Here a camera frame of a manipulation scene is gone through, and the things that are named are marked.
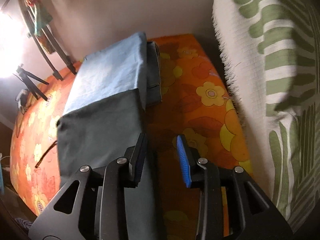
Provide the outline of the dark grey pants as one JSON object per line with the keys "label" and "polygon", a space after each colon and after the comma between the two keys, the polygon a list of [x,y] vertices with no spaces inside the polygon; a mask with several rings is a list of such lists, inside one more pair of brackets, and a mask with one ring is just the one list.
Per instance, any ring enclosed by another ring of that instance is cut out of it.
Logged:
{"label": "dark grey pants", "polygon": [[[143,127],[139,90],[117,93],[80,106],[65,107],[57,122],[57,150],[61,184],[82,165],[98,168],[122,157],[136,144]],[[135,189],[125,190],[129,239],[159,239],[152,173],[146,161]]]}

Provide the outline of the orange floral bed sheet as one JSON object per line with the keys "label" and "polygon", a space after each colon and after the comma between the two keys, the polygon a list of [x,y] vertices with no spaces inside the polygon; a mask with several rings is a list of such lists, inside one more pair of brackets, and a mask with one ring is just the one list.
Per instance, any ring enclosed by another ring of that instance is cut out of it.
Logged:
{"label": "orange floral bed sheet", "polygon": [[[214,65],[193,35],[155,39],[160,52],[162,101],[146,111],[151,144],[159,163],[163,217],[168,239],[193,239],[199,193],[185,187],[176,137],[202,157],[223,168],[242,166],[252,172],[237,113]],[[39,215],[59,189],[56,122],[62,115],[74,75],[48,78],[41,86],[48,100],[30,96],[28,110],[17,117],[10,149],[10,180],[25,204]]]}

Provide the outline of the folded light blue cloth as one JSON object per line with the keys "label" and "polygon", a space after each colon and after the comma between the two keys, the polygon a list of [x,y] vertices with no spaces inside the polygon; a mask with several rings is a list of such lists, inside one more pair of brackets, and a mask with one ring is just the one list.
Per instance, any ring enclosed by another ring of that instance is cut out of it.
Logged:
{"label": "folded light blue cloth", "polygon": [[137,89],[142,106],[161,101],[159,49],[137,32],[84,58],[64,114],[127,90]]}

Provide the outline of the white charger adapter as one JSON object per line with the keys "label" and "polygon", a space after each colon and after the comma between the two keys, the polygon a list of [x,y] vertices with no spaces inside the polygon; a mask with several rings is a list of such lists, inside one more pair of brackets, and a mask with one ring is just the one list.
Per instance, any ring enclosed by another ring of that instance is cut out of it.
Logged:
{"label": "white charger adapter", "polygon": [[28,99],[28,90],[27,89],[22,89],[18,95],[16,96],[16,102],[17,102],[17,106],[18,109],[20,111],[22,111],[23,109],[25,109],[26,105],[27,105],[27,99]]}

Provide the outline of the small black tripod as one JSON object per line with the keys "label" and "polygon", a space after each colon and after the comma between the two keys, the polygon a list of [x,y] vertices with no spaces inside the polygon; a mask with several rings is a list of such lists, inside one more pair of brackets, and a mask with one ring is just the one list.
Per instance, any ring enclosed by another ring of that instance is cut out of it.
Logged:
{"label": "small black tripod", "polygon": [[39,78],[38,76],[32,74],[31,72],[28,72],[23,69],[22,66],[18,66],[16,70],[17,74],[21,78],[22,82],[26,85],[26,87],[29,89],[29,91],[32,93],[32,95],[35,97],[36,100],[39,99],[39,96],[43,98],[43,100],[47,101],[47,96],[37,87],[30,78],[44,84],[49,85],[47,81],[44,81],[43,79]]}

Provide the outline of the green striped white pillow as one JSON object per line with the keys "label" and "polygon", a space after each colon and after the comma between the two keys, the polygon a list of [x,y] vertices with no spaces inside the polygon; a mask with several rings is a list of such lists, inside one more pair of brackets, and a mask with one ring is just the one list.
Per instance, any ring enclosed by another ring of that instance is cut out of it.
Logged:
{"label": "green striped white pillow", "polygon": [[319,203],[319,0],[214,0],[260,187],[297,232]]}

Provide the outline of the teal hanging cloth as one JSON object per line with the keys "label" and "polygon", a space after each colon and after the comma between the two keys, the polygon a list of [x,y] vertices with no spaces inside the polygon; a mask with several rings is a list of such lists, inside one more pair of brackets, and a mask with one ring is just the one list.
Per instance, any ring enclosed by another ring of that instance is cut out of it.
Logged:
{"label": "teal hanging cloth", "polygon": [[35,15],[35,27],[34,34],[36,36],[41,36],[41,31],[46,27],[53,19],[51,14],[47,11],[46,7],[40,3],[34,5],[34,15]]}

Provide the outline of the orange patterned hanging cloth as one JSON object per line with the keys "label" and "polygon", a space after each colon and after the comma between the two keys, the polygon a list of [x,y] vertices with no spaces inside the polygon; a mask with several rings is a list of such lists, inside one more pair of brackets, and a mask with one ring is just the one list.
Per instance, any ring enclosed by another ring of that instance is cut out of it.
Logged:
{"label": "orange patterned hanging cloth", "polygon": [[43,31],[43,29],[53,19],[52,16],[42,4],[42,0],[24,0],[23,4],[31,11],[31,20],[34,24],[34,26],[31,28],[32,33],[39,41],[41,47],[48,54],[52,54],[55,52],[55,49]]}

